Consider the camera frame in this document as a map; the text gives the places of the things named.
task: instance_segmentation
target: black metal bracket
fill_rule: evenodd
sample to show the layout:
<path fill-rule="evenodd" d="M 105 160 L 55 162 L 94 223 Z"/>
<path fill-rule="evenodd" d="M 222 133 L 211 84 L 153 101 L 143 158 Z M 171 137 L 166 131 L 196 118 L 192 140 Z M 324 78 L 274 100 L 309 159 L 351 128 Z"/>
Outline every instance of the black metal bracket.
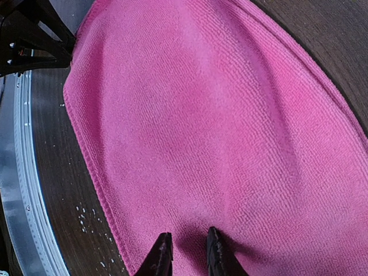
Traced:
<path fill-rule="evenodd" d="M 60 40 L 41 29 L 50 28 Z M 39 68 L 70 65 L 75 36 L 64 25 L 49 0 L 0 2 L 0 76 Z M 31 56 L 31 50 L 46 56 Z"/>
<path fill-rule="evenodd" d="M 160 234 L 135 276 L 173 276 L 172 240 Z M 207 235 L 207 267 L 209 276 L 249 276 L 215 227 Z"/>

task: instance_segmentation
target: towel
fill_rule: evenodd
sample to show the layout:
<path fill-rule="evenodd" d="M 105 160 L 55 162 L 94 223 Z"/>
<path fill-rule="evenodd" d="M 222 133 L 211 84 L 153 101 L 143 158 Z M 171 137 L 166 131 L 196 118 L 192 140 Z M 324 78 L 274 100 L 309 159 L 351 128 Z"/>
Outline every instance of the towel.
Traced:
<path fill-rule="evenodd" d="M 250 1 L 97 0 L 64 99 L 130 275 L 162 232 L 207 275 L 211 226 L 251 276 L 367 273 L 367 138 Z"/>

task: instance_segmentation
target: wooden surface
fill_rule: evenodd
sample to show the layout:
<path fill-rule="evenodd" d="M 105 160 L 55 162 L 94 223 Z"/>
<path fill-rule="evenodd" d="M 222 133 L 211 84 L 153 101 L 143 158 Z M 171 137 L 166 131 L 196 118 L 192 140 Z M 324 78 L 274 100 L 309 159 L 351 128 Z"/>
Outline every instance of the wooden surface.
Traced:
<path fill-rule="evenodd" d="M 76 31 L 92 0 L 59 0 Z M 318 61 L 368 129 L 368 2 L 256 0 Z M 65 110 L 68 70 L 33 73 L 37 165 L 53 230 L 71 275 L 126 275 Z"/>
<path fill-rule="evenodd" d="M 75 32 L 92 0 L 51 0 Z M 56 240 L 71 275 L 125 275 L 63 100 L 68 69 L 35 70 L 32 123 L 37 166 Z"/>

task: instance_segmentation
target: dark wooden table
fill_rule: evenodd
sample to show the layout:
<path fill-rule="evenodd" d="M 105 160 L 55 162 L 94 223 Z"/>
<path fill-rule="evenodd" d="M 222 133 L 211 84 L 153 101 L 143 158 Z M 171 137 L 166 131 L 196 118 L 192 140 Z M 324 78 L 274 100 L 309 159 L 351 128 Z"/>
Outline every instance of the dark wooden table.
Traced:
<path fill-rule="evenodd" d="M 76 31 L 92 0 L 52 0 Z M 368 2 L 254 0 L 334 81 L 368 130 Z M 33 131 L 49 218 L 71 275 L 127 275 L 69 122 L 68 70 L 33 72 Z"/>

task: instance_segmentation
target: silver metal edge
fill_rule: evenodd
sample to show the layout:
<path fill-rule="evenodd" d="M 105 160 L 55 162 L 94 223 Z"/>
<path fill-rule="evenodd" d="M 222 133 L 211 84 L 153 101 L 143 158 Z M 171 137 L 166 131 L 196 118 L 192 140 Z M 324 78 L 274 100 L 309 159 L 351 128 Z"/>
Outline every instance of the silver metal edge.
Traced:
<path fill-rule="evenodd" d="M 22 166 L 23 156 L 20 155 L 21 149 L 15 149 L 16 140 L 17 147 L 20 147 L 20 116 L 19 112 L 14 112 L 14 106 L 17 106 L 14 104 L 15 86 L 19 86 L 20 83 L 15 80 L 14 75 L 6 76 L 5 91 L 0 105 L 1 199 L 6 225 L 23 274 L 45 276 L 46 272 L 33 238 L 35 230 L 29 227 L 33 214 L 24 208 L 24 202 L 29 202 L 29 194 L 24 190 L 25 185 L 22 185 L 21 191 L 20 182 L 25 181 L 25 172 Z"/>
<path fill-rule="evenodd" d="M 48 219 L 37 173 L 32 132 L 32 72 L 16 78 L 14 93 L 14 143 L 21 195 L 29 228 L 46 275 L 68 276 L 55 235 Z"/>

